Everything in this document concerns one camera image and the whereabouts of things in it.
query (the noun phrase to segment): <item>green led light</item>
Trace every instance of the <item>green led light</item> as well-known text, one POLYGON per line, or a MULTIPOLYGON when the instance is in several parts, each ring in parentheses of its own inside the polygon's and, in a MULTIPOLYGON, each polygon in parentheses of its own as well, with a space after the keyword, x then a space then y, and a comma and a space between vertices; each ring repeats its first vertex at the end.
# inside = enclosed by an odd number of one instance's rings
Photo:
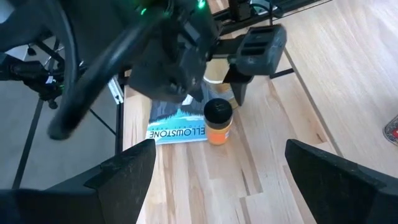
POLYGON ((141 15, 144 15, 144 13, 145 13, 146 10, 147 10, 146 8, 143 9, 143 10, 141 10, 141 15))
POLYGON ((198 3, 198 7, 199 9, 203 9, 206 5, 206 1, 205 0, 200 0, 198 3))

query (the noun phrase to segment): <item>orange jar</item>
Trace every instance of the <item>orange jar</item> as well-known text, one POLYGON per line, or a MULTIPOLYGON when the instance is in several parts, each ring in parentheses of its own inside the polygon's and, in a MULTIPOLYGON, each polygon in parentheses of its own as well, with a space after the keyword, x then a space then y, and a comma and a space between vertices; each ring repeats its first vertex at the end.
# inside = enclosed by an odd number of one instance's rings
POLYGON ((231 104, 221 98, 212 99, 206 103, 204 115, 207 140, 214 145, 224 144, 228 139, 232 124, 231 104))

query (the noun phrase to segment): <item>wooden tabletop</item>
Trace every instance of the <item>wooden tabletop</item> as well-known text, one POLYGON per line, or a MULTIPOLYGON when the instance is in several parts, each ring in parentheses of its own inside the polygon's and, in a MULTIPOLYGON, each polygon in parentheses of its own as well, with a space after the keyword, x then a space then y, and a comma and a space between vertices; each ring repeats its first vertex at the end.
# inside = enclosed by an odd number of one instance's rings
MULTIPOLYGON (((398 149, 381 132, 398 114, 393 2, 334 0, 280 19, 289 39, 278 71, 297 74, 255 77, 225 145, 157 146, 138 223, 315 223, 284 157, 290 138, 396 175, 398 149)), ((127 88, 124 148, 145 138, 149 111, 127 88)))

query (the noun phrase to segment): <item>book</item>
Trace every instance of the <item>book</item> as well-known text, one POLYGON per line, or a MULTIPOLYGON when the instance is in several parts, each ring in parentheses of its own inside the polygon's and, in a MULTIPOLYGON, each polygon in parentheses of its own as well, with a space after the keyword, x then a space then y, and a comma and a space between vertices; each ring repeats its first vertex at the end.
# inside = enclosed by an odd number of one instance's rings
POLYGON ((206 141, 203 117, 206 103, 220 97, 228 100, 231 95, 231 89, 217 93, 203 82, 201 90, 194 96, 188 95, 182 103, 152 101, 146 138, 155 139, 156 145, 206 141))

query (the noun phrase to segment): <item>black lid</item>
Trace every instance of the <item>black lid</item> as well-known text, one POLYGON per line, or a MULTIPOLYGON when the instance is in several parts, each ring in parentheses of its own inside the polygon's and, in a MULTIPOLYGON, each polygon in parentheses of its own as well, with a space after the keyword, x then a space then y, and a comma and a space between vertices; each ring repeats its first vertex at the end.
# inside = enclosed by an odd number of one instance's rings
POLYGON ((215 98, 206 103, 204 115, 206 124, 214 129, 223 129, 227 127, 232 119, 231 104, 221 98, 215 98))

